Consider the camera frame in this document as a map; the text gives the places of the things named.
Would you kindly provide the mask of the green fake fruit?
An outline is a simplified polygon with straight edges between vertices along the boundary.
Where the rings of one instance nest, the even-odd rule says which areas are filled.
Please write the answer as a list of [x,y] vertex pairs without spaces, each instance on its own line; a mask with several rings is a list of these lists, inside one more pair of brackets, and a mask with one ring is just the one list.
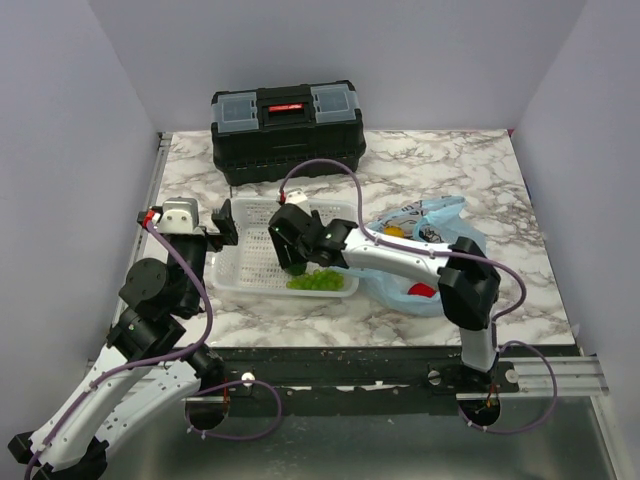
[[293,264],[291,265],[288,269],[287,272],[294,277],[298,277],[301,275],[304,275],[307,271],[307,264],[306,263],[301,263],[301,264]]

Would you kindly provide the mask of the light blue plastic bag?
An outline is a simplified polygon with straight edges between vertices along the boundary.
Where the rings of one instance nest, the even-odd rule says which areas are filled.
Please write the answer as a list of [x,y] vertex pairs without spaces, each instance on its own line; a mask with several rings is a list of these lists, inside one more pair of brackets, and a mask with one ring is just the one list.
[[[465,206],[462,196],[417,200],[385,212],[367,227],[384,233],[385,227],[396,226],[403,229],[404,239],[423,243],[452,244],[465,237],[485,250],[485,235],[460,217]],[[432,298],[407,294],[418,283],[414,280],[371,269],[349,268],[343,273],[358,278],[365,293],[389,309],[426,318],[443,314],[439,293]]]

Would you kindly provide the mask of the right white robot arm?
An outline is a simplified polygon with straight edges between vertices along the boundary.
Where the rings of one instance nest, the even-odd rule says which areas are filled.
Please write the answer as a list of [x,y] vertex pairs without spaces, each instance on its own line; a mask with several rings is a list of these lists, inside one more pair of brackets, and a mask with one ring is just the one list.
[[460,237],[452,244],[417,243],[350,220],[324,225],[315,210],[289,203],[271,217],[268,231],[282,269],[311,262],[382,271],[430,286],[440,294],[445,317],[459,328],[462,384],[480,392],[496,380],[490,314],[501,278],[474,241]]

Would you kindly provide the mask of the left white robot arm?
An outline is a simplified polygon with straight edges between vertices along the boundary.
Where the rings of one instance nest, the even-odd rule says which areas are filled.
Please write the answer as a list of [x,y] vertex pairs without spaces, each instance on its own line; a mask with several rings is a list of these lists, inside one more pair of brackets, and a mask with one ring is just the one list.
[[126,274],[125,308],[93,366],[63,406],[39,429],[15,435],[8,449],[27,479],[97,479],[118,443],[155,412],[192,393],[214,393],[224,362],[200,337],[178,348],[182,321],[213,315],[203,275],[206,256],[238,243],[232,204],[201,224],[198,203],[171,198],[138,215],[140,226],[167,251]]

